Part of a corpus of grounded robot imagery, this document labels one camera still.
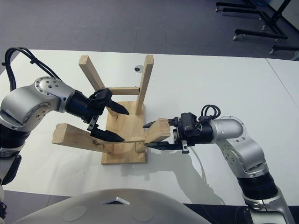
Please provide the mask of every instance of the black metal frame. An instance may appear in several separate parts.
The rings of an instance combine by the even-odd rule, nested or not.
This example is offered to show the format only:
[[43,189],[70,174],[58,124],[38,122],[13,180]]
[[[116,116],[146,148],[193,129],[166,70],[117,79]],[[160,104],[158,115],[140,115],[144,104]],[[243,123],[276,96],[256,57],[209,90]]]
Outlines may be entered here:
[[290,1],[291,0],[284,0],[284,2],[281,4],[279,9],[274,13],[274,15],[272,17],[269,17],[268,14],[263,11],[249,10],[249,9],[242,9],[242,8],[223,8],[223,12],[258,14],[260,16],[260,18],[265,21],[265,25],[263,25],[262,30],[265,30],[266,27],[269,27],[273,32],[273,34],[272,34],[272,33],[267,33],[267,32],[236,29],[235,36],[234,36],[233,40],[236,40],[236,37],[239,34],[243,34],[243,36],[252,35],[252,36],[275,38],[277,42],[280,39],[286,40],[288,38],[288,36],[286,36],[286,34],[284,34],[284,32],[277,26],[276,22],[282,16],[282,12],[287,7],[287,5],[290,3]]
[[283,45],[273,45],[272,50],[291,50],[296,51],[299,50],[299,46],[283,46]]
[[295,51],[295,56],[291,60],[292,61],[299,60],[299,46],[273,45],[272,50],[269,52],[269,54],[272,55],[277,50]]
[[233,4],[233,3],[226,3],[226,2],[216,2],[216,9],[218,11],[219,6],[227,6],[227,7],[236,7],[236,8],[251,8],[255,9],[256,6],[250,0],[243,0],[244,4]]

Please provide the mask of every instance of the silver robot arm segment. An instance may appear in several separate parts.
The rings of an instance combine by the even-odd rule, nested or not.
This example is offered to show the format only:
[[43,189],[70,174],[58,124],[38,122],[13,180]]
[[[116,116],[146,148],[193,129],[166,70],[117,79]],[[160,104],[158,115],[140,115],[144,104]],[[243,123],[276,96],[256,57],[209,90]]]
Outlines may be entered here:
[[41,77],[32,85],[13,90],[3,99],[0,108],[2,185],[14,178],[12,169],[21,160],[18,153],[30,132],[50,111],[65,112],[74,93],[73,88],[59,79]]
[[245,125],[231,116],[211,120],[210,125],[211,143],[218,145],[237,177],[244,201],[253,210],[252,216],[263,215],[254,211],[279,212],[287,224],[295,224],[282,192],[269,173],[263,150],[250,138]]

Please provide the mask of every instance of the wooden block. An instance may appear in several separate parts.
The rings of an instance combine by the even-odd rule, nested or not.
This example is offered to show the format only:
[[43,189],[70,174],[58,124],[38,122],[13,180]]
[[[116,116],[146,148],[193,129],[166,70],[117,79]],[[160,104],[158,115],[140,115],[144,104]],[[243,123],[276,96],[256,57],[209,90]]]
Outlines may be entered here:
[[[95,69],[88,55],[82,55],[80,57],[79,66],[82,69],[85,76],[87,77],[90,84],[93,86],[94,90],[98,91],[105,88],[97,70]],[[116,112],[112,111],[108,107],[106,108],[112,116],[116,116]]]
[[97,138],[91,137],[89,132],[69,124],[58,124],[53,133],[52,143],[62,146],[87,149],[103,153],[111,153],[113,144],[96,145],[93,143]]
[[106,144],[123,144],[123,143],[144,142],[144,141],[145,141],[145,136],[125,138],[124,141],[120,141],[120,142],[103,141],[101,139],[95,139],[93,142],[94,144],[97,145],[99,144],[106,145]]
[[[170,137],[170,125],[168,119],[158,119],[155,123],[146,131],[144,143],[150,143],[155,141],[163,141]],[[138,144],[136,147],[137,152],[143,152],[146,146]]]
[[139,95],[139,87],[109,87],[113,95]]
[[[141,110],[139,116],[135,116],[136,102],[118,102],[123,105],[130,115],[117,114],[115,117],[108,114],[106,130],[117,133],[124,139],[144,136],[144,111]],[[113,151],[110,154],[102,155],[102,164],[126,164],[126,163],[145,163],[146,151],[138,153],[136,145],[140,143],[113,144]]]
[[154,66],[153,55],[146,55],[144,60],[143,71],[142,71],[142,77],[140,81],[140,91],[136,101],[135,115],[141,114],[145,93],[149,85],[150,75],[151,75],[151,71],[153,70],[153,66]]

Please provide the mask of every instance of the table surface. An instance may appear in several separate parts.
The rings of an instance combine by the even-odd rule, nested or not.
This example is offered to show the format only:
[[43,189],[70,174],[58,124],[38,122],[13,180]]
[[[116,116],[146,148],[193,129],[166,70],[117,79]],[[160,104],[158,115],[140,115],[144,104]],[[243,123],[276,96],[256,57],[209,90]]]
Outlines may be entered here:
[[299,108],[299,62],[270,58],[267,61]]
[[[89,55],[105,86],[139,86],[145,54],[33,50],[69,86],[86,96],[93,88],[78,66]],[[299,109],[266,59],[154,55],[155,65],[145,97],[146,122],[173,118],[183,112],[199,115],[206,104],[221,114],[240,118],[265,153],[270,172],[289,205],[298,205],[297,171]],[[45,76],[19,54],[12,62],[17,86]],[[9,93],[6,72],[0,76],[0,100]],[[113,96],[115,101],[136,96]],[[107,111],[99,118],[106,127]],[[149,189],[182,203],[244,205],[241,190],[215,144],[196,145],[194,151],[161,152],[148,149],[148,162],[135,165],[101,165],[102,153],[51,144],[56,124],[82,129],[81,119],[67,113],[49,113],[32,131],[21,151],[16,178],[5,190],[74,196],[111,188]]]

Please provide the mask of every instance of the wire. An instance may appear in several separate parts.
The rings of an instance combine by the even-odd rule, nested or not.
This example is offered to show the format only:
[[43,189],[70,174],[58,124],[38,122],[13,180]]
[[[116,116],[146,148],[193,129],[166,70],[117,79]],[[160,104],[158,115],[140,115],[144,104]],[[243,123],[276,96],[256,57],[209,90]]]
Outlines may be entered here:
[[208,110],[212,108],[214,110],[214,115],[209,115],[209,119],[216,119],[217,117],[220,116],[221,114],[221,110],[219,109],[219,107],[217,107],[216,105],[205,105],[202,109],[201,109],[201,115],[202,116],[207,116],[207,112]]
[[240,208],[240,206],[238,206],[237,209],[235,210],[235,224],[238,224],[237,213],[238,213],[239,208]]
[[2,63],[2,65],[5,66],[6,68],[6,72],[8,75],[8,79],[9,79],[9,84],[10,84],[10,91],[15,90],[17,88],[16,86],[16,82],[15,82],[15,77],[14,77],[14,73],[13,70],[10,66],[11,63],[11,57],[13,55],[14,52],[19,51],[21,53],[23,53],[24,55],[26,55],[28,58],[31,59],[30,63],[31,64],[36,64],[38,67],[40,67],[43,71],[45,71],[49,76],[51,77],[55,77],[57,79],[60,79],[58,77],[58,75],[56,75],[56,73],[49,68],[47,65],[45,65],[43,62],[41,62],[40,60],[38,60],[30,50],[28,50],[25,47],[12,47],[9,48],[6,52],[5,52],[5,56],[4,56],[4,62]]

